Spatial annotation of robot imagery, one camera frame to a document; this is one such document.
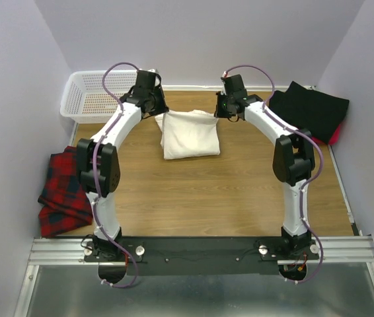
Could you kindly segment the white t shirt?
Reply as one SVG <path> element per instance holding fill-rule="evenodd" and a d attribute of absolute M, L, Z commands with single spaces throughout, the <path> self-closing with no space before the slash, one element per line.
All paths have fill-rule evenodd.
<path fill-rule="evenodd" d="M 208 112 L 169 111 L 155 116 L 161 130 L 165 160 L 217 156 L 221 153 L 217 134 L 218 119 Z"/>

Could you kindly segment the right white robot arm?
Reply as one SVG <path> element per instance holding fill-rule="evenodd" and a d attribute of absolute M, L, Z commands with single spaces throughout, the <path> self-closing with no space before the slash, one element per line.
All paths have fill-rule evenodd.
<path fill-rule="evenodd" d="M 272 170 L 283 184 L 285 214 L 280 236 L 259 238 L 263 260 L 293 259 L 312 244 L 307 220 L 307 181 L 315 168 L 311 134 L 283 121 L 255 94 L 249 95 L 240 75 L 223 75 L 214 116 L 243 120 L 260 130 L 274 145 Z"/>

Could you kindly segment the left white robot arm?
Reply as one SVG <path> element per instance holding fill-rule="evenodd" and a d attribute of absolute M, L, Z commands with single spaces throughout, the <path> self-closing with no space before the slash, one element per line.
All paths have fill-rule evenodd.
<path fill-rule="evenodd" d="M 168 112 L 161 76 L 154 69 L 138 70 L 134 85 L 117 102 L 116 113 L 105 126 L 76 146 L 76 176 L 91 204 L 95 224 L 85 249 L 88 262 L 125 260 L 122 230 L 115 214 L 115 191 L 121 172 L 118 149 L 129 132 L 144 118 Z"/>

